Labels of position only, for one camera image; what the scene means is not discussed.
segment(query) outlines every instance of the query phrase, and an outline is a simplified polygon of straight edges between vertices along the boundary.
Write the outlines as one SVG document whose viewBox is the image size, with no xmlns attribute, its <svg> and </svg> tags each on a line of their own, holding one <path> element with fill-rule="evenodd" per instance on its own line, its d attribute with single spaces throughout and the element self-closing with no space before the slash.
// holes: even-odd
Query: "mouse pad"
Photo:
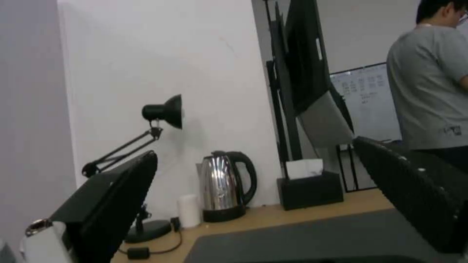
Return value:
<svg viewBox="0 0 468 263">
<path fill-rule="evenodd" d="M 455 263 L 434 250 L 395 209 L 200 237 L 186 263 L 303 261 L 360 256 L 408 256 Z"/>
</svg>

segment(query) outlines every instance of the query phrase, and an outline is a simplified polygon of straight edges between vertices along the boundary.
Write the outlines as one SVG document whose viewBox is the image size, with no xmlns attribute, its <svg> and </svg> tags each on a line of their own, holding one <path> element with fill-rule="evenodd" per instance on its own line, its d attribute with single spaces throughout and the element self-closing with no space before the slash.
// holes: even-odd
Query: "gray t-shirt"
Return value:
<svg viewBox="0 0 468 263">
<path fill-rule="evenodd" d="M 390 49 L 388 79 L 410 149 L 468 146 L 468 42 L 456 29 L 420 27 Z"/>
</svg>

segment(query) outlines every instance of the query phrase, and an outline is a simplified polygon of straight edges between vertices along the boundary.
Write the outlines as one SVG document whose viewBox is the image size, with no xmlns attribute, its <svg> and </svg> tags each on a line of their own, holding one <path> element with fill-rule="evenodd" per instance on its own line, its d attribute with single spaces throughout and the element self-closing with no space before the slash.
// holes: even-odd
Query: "lamp arm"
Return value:
<svg viewBox="0 0 468 263">
<path fill-rule="evenodd" d="M 103 157 L 101 157 L 101 158 L 99 158 L 99 159 L 97 159 L 95 161 L 87 163 L 83 167 L 83 169 L 81 170 L 81 174 L 83 176 L 87 177 L 87 178 L 90 178 L 93 175 L 96 175 L 98 173 L 101 173 L 101 172 L 107 170 L 108 168 L 112 167 L 113 165 L 120 162 L 121 160 L 129 157 L 130 155 L 136 153 L 137 151 L 139 151 L 139 150 L 145 148 L 146 146 L 152 144 L 153 142 L 159 140 L 159 137 L 161 136 L 162 130 L 163 129 L 160 128 L 160 127 L 151 127 L 148 131 L 146 131 L 143 134 L 137 136 L 136 138 L 132 139 L 131 141 L 123 144 L 122 146 L 118 147 L 117 149 L 113 150 L 112 152 L 104 155 Z M 151 135 L 151 137 L 153 137 L 153 138 L 151 140 L 147 141 L 146 143 L 140 145 L 139 147 L 135 148 L 134 150 L 131 150 L 128 153 L 112 157 L 116 153 L 124 150 L 125 148 L 127 148 L 130 145 L 138 142 L 139 140 L 143 139 L 144 137 L 146 137 L 148 135 Z M 104 166 L 102 168 L 98 167 L 99 164 L 108 163 L 108 162 L 110 162 L 110 163 L 107 164 L 106 166 Z"/>
</svg>

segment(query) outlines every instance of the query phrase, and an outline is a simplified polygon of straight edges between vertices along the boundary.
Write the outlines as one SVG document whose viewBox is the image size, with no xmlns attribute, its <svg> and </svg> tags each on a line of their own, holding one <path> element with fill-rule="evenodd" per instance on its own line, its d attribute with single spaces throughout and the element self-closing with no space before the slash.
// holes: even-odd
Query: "lamp shade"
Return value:
<svg viewBox="0 0 468 263">
<path fill-rule="evenodd" d="M 141 114 L 147 121 L 165 120 L 171 126 L 182 129 L 182 95 L 176 95 L 164 104 L 146 105 Z"/>
</svg>

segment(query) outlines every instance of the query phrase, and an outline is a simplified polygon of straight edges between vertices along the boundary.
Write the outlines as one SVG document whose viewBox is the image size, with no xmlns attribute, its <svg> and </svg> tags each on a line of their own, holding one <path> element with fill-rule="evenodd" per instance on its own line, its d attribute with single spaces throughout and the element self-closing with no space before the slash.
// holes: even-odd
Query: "stainless steel kettle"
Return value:
<svg viewBox="0 0 468 263">
<path fill-rule="evenodd" d="M 244 163 L 250 175 L 250 189 L 244 193 L 236 163 Z M 213 152 L 199 171 L 205 222 L 224 222 L 245 214 L 245 206 L 257 189 L 257 174 L 248 156 L 240 152 Z"/>
</svg>

